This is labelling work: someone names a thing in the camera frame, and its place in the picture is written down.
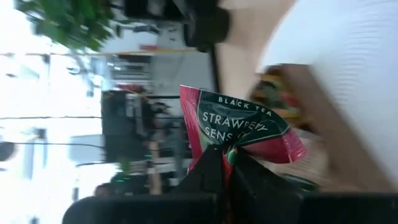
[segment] dark green label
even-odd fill
[[[206,91],[200,92],[197,116],[210,142],[233,147],[279,138],[289,130],[285,120],[264,106]]]

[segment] tree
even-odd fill
[[[35,35],[43,35],[69,49],[99,51],[103,43],[121,36],[114,0],[16,0],[16,9],[27,15]]]

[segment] tea bag packet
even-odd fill
[[[188,86],[180,87],[180,103],[193,153],[193,166],[209,145],[224,151],[227,175],[236,148],[274,163],[290,163],[306,155],[304,146],[276,112],[246,100]]]

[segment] person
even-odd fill
[[[106,197],[112,194],[112,187],[110,183],[100,184],[95,188],[94,196]]]

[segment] colorful package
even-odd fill
[[[226,166],[233,164],[236,148],[275,163],[306,154],[288,123],[264,106],[188,86],[180,87],[180,102],[193,165],[210,144],[224,147]]]
[[[292,127],[313,132],[298,99],[284,80],[282,67],[270,66],[260,74],[260,79],[250,92],[249,100],[275,111]]]

